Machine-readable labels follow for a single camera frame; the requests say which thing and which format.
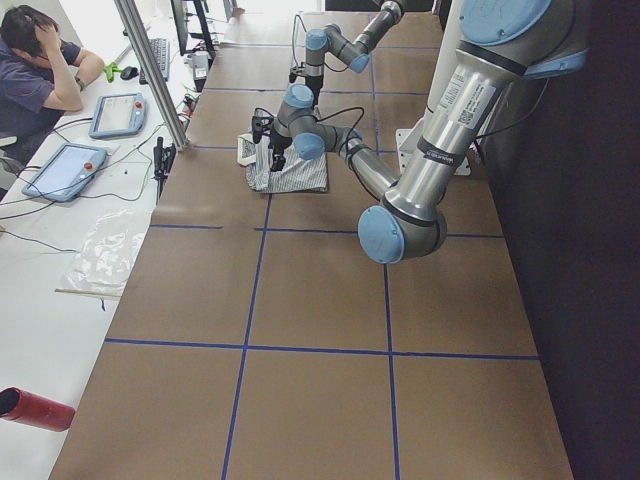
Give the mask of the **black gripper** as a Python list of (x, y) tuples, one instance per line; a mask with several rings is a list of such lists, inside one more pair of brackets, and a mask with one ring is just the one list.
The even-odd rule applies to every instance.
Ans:
[(280, 172), (286, 164), (285, 150), (291, 146), (291, 138), (281, 135), (275, 128), (276, 117), (269, 113), (254, 112), (251, 120), (251, 132), (254, 144), (263, 137), (269, 138), (268, 148), (272, 150), (271, 172)]
[(289, 83), (295, 83), (298, 78), (304, 79), (305, 85), (312, 91), (314, 99), (318, 100), (324, 86), (324, 67), (308, 65), (305, 62), (298, 66), (292, 66), (288, 77)]

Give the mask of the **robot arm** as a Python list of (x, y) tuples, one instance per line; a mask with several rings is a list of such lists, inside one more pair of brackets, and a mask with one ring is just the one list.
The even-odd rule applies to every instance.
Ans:
[(376, 4), (380, 11), (354, 41), (348, 40), (337, 24), (327, 24), (306, 32), (305, 61), (290, 69), (289, 82), (294, 83), (297, 77), (303, 77), (305, 85), (313, 93), (313, 106), (318, 104), (324, 84), (326, 55), (331, 54), (348, 69), (361, 73), (369, 63), (371, 52), (407, 11), (406, 1), (376, 1)]
[(368, 257), (381, 264), (428, 255), (444, 242), (447, 225), (439, 202), (502, 92), (518, 80), (556, 77), (586, 62), (591, 5), (587, 1), (466, 1), (454, 48), (456, 65), (438, 104), (421, 122), (414, 153), (395, 174), (354, 128), (326, 124), (315, 113), (327, 55), (362, 71), (383, 36), (404, 16), (403, 1), (383, 1), (354, 40), (338, 26), (306, 36), (306, 59), (290, 73), (276, 114), (255, 114), (252, 135), (267, 140), (277, 167), (293, 147), (313, 160), (333, 152), (375, 199), (358, 221)]

